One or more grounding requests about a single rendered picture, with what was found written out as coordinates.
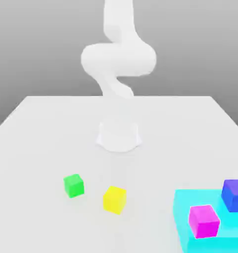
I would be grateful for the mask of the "small yellow cube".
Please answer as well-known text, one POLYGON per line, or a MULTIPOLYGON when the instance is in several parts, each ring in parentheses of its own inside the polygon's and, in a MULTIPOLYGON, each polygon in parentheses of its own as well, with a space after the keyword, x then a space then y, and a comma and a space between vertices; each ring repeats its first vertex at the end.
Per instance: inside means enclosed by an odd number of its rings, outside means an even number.
POLYGON ((103 208, 106 211, 121 214, 127 198, 127 191, 125 189, 110 186, 103 196, 103 208))

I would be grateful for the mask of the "small green cube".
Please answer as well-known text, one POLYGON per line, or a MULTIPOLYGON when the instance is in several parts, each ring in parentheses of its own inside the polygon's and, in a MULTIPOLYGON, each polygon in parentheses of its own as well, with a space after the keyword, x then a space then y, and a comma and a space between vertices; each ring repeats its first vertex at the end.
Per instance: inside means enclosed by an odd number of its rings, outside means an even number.
POLYGON ((63 179, 64 189, 69 198, 84 194, 84 182, 78 174, 67 176, 63 179))

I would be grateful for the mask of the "small magenta cube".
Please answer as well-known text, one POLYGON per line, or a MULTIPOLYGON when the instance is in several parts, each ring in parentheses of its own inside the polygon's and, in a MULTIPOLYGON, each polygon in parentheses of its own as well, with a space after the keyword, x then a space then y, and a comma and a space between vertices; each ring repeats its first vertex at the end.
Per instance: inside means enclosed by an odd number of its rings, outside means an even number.
POLYGON ((216 237, 220 219, 211 205, 191 206, 189 226, 196 239, 216 237))

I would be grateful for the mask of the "small blue cube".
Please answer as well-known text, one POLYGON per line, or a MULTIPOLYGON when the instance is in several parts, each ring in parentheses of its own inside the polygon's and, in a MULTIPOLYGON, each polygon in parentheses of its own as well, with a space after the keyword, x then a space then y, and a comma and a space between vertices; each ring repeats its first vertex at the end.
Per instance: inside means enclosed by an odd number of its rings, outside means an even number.
POLYGON ((238 179, 224 180, 221 197, 229 212, 238 212, 238 179))

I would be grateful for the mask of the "large cyan box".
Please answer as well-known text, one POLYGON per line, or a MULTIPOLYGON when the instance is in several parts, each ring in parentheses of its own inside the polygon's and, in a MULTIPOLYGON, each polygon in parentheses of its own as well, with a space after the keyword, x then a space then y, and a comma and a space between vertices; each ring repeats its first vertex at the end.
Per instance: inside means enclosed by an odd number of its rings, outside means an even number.
POLYGON ((238 212, 229 212, 220 189, 177 189, 173 215, 183 253, 238 253, 238 212), (196 239, 189 226, 191 206, 211 205, 220 219, 216 237, 196 239))

